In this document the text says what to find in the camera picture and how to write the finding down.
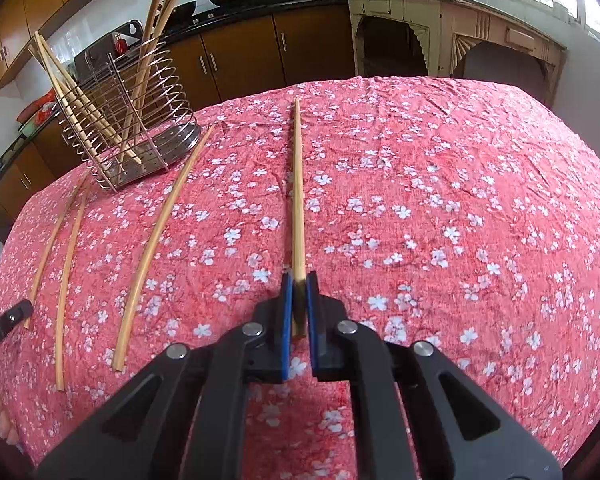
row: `cream wooden furniture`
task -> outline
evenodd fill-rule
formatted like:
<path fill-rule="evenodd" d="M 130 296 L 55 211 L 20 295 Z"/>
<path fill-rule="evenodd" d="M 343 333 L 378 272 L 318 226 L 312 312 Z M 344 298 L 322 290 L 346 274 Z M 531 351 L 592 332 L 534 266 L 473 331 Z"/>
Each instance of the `cream wooden furniture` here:
<path fill-rule="evenodd" d="M 364 76 L 365 16 L 409 25 L 420 41 L 430 76 L 452 77 L 465 54 L 490 41 L 529 54 L 544 63 L 542 102 L 551 107 L 564 63 L 565 47 L 536 28 L 473 0 L 348 0 L 356 74 Z"/>

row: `pink floral tablecloth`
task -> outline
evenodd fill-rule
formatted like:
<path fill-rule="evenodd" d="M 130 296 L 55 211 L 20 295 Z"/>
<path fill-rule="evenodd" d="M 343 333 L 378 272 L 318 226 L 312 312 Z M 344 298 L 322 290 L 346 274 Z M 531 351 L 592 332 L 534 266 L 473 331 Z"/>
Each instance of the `pink floral tablecloth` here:
<path fill-rule="evenodd" d="M 110 366 L 126 294 L 181 165 L 119 194 L 90 187 L 54 381 L 62 265 L 79 198 L 45 269 L 32 332 L 0 346 L 0 387 L 35 461 L 171 342 L 215 341 L 278 292 L 290 263 L 292 102 L 302 98 L 308 265 L 388 341 L 424 338 L 565 463 L 600 418 L 600 161 L 509 86 L 354 78 L 197 113 L 215 133 L 148 273 L 124 373 Z M 0 313 L 27 297 L 84 168 L 27 203 L 0 260 Z M 346 384 L 255 386 L 246 478 L 355 477 Z"/>

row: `black countertop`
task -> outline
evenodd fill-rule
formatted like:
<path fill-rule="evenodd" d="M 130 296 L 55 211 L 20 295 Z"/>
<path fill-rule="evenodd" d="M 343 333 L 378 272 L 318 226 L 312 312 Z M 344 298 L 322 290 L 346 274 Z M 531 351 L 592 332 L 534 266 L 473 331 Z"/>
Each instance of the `black countertop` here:
<path fill-rule="evenodd" d="M 194 14 L 190 19 L 190 23 L 183 23 L 178 28 L 174 27 L 171 30 L 166 31 L 162 35 L 161 39 L 166 44 L 177 43 L 178 41 L 186 40 L 191 36 L 195 36 L 207 30 L 222 27 L 223 25 L 228 25 L 230 23 L 240 22 L 241 20 L 257 18 L 273 12 L 283 12 L 284 10 L 299 9 L 301 7 L 331 5 L 338 2 L 344 3 L 346 0 L 250 0 L 240 6 L 216 7 L 214 9 Z M 80 86 L 88 88 L 92 82 L 93 79 L 88 79 L 80 82 Z M 13 153 L 10 160 L 0 168 L 0 180 L 5 172 L 9 169 L 11 163 L 18 157 L 22 150 L 24 150 L 24 148 L 36 137 L 36 135 L 39 134 L 51 121 L 58 117 L 61 112 L 57 105 L 56 108 L 58 110 L 51 114 L 42 124 L 40 124 L 40 126 L 37 127 L 36 131 L 30 135 L 28 139 L 25 139 L 22 145 L 20 145 Z"/>

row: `metal wire rack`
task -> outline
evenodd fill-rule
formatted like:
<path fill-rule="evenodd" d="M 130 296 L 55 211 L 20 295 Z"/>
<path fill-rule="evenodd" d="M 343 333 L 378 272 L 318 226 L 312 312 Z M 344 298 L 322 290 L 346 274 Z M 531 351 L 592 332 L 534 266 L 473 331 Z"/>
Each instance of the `metal wire rack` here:
<path fill-rule="evenodd" d="M 138 43 L 117 59 L 109 54 L 82 87 L 56 94 L 65 141 L 104 189 L 166 170 L 200 134 L 168 49 L 163 42 L 149 50 L 151 42 L 146 53 Z"/>

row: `chopstick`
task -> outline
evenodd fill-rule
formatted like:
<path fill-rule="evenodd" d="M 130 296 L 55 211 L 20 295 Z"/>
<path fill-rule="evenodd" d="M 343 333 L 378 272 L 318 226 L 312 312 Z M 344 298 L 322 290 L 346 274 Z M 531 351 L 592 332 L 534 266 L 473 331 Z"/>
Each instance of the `chopstick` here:
<path fill-rule="evenodd" d="M 64 258 L 64 267 L 62 268 L 62 280 L 60 281 L 60 295 L 58 297 L 58 314 L 56 315 L 56 388 L 59 392 L 64 392 L 64 308 L 66 306 L 66 295 L 69 289 L 69 275 L 71 274 L 71 262 L 74 259 L 75 245 L 80 234 L 80 224 L 84 207 L 87 203 L 87 196 L 91 186 L 86 186 L 80 200 L 78 214 L 75 217 L 74 228 L 71 231 L 69 245 Z"/>
<path fill-rule="evenodd" d="M 84 182 L 84 179 L 87 178 L 88 174 L 89 174 L 89 171 L 87 170 L 80 177 L 80 180 L 78 180 L 78 184 L 75 186 L 75 189 L 71 193 L 71 196 L 64 204 L 64 208 L 62 209 L 62 212 L 58 215 L 58 220 L 56 220 L 56 225 L 54 225 L 54 228 L 51 231 L 51 234 L 49 235 L 49 240 L 46 242 L 45 249 L 42 251 L 42 257 L 40 258 L 40 263 L 38 264 L 38 270 L 36 271 L 36 275 L 33 278 L 33 283 L 31 284 L 31 290 L 29 292 L 29 301 L 32 304 L 35 304 L 36 296 L 38 295 L 38 289 L 40 288 L 40 282 L 42 281 L 42 274 L 44 273 L 44 270 L 45 270 L 46 261 L 49 258 L 49 254 L 51 253 L 51 248 L 54 246 L 56 237 L 58 236 L 60 228 L 62 227 L 62 223 L 64 222 L 64 217 L 69 212 L 69 209 L 71 209 L 71 204 L 74 203 L 74 199 L 80 192 L 82 183 Z M 24 322 L 24 328 L 26 328 L 28 330 L 30 325 L 31 325 L 31 318 L 27 317 L 27 319 Z"/>
<path fill-rule="evenodd" d="M 152 5 L 149 9 L 149 15 L 147 16 L 147 25 L 145 27 L 144 33 L 142 34 L 142 46 L 140 47 L 140 64 L 138 67 L 138 75 L 136 76 L 136 86 L 132 91 L 131 101 L 133 102 L 134 108 L 138 112 L 138 116 L 142 118 L 142 109 L 144 107 L 144 101 L 146 98 L 146 88 L 149 83 L 151 66 L 154 60 L 154 50 L 158 44 L 160 39 L 160 35 L 162 34 L 164 27 L 167 24 L 169 16 L 173 11 L 173 7 L 175 6 L 176 0 L 164 0 L 164 4 L 162 6 L 162 10 L 160 11 L 160 15 L 158 16 L 158 23 L 156 24 L 154 30 L 148 34 L 147 30 L 150 30 L 153 26 L 153 22 L 155 19 L 155 11 L 152 15 L 152 9 L 154 1 L 152 0 Z M 133 114 L 129 114 L 125 118 L 125 123 L 122 127 L 122 141 L 126 142 L 129 134 L 129 128 L 131 127 L 131 123 L 133 121 Z M 133 135 L 137 134 L 139 131 L 139 124 L 134 124 Z"/>
<path fill-rule="evenodd" d="M 149 266 L 154 260 L 155 248 L 158 245 L 160 235 L 162 234 L 162 231 L 164 231 L 167 220 L 171 217 L 173 205 L 180 195 L 180 191 L 182 190 L 184 183 L 187 181 L 187 177 L 189 176 L 191 169 L 200 157 L 200 153 L 204 149 L 206 141 L 213 130 L 214 126 L 211 126 L 206 131 L 204 136 L 196 143 L 196 147 L 193 149 L 193 152 L 180 170 L 180 173 L 173 184 L 173 188 L 171 189 L 167 200 L 165 200 L 164 205 L 162 206 L 160 216 L 158 216 L 149 241 L 144 246 L 142 259 L 140 260 L 133 284 L 129 290 L 128 298 L 126 299 L 125 313 L 123 314 L 122 324 L 120 325 L 120 331 L 118 332 L 118 341 L 116 343 L 116 350 L 113 354 L 112 362 L 114 370 L 121 372 L 125 367 L 126 350 L 129 345 L 129 339 L 131 338 L 131 329 L 133 328 L 134 317 L 136 316 L 136 304 L 138 304 L 138 299 L 142 293 L 142 288 L 144 287 Z"/>
<path fill-rule="evenodd" d="M 300 99 L 294 101 L 294 196 L 293 196 L 293 276 L 294 307 L 293 335 L 306 334 L 304 309 L 306 283 L 306 256 L 304 248 L 304 192 L 302 190 L 302 121 Z"/>
<path fill-rule="evenodd" d="M 52 85 L 54 84 L 54 79 L 55 79 L 56 84 L 59 86 L 59 89 L 60 89 L 60 93 L 58 94 L 59 97 L 62 98 L 62 97 L 68 96 L 69 99 L 71 99 L 71 101 L 74 103 L 77 103 L 78 98 L 79 98 L 79 101 L 82 103 L 82 108 L 87 109 L 86 114 L 88 115 L 88 118 L 94 124 L 96 124 L 98 131 L 103 135 L 103 137 L 106 137 L 107 139 L 112 139 L 112 141 L 116 144 L 121 143 L 122 138 L 116 133 L 116 131 L 113 129 L 113 127 L 109 124 L 109 121 L 107 121 L 107 119 L 105 117 L 103 117 L 103 115 L 100 113 L 100 111 L 93 105 L 93 103 L 90 101 L 90 99 L 87 97 L 87 95 L 82 91 L 82 89 L 77 84 L 74 83 L 74 80 L 72 79 L 71 75 L 67 72 L 67 70 L 64 68 L 62 63 L 60 63 L 60 61 L 58 60 L 56 55 L 53 53 L 51 48 L 48 46 L 48 43 L 45 41 L 45 39 L 42 36 L 40 36 L 37 32 L 34 34 L 34 36 L 36 36 L 36 35 L 37 35 L 36 44 L 38 46 L 39 51 L 35 52 L 35 49 L 33 49 L 32 45 L 29 46 L 29 51 L 33 54 L 33 56 L 36 58 L 36 60 L 38 60 L 38 62 L 46 70 L 46 65 L 42 58 L 42 50 L 44 50 L 46 52 L 46 58 L 50 59 L 53 62 L 53 64 L 56 66 L 56 68 L 60 71 L 62 77 L 64 77 L 66 82 L 63 82 L 61 79 L 57 78 L 55 74 L 51 74 L 51 72 L 49 72 L 49 79 L 51 79 Z M 131 149 L 128 149 L 127 152 L 133 158 L 133 160 L 136 161 L 136 163 L 142 164 L 142 160 L 140 159 L 140 157 L 138 157 L 138 155 L 136 155 L 136 152 L 134 152 Z"/>

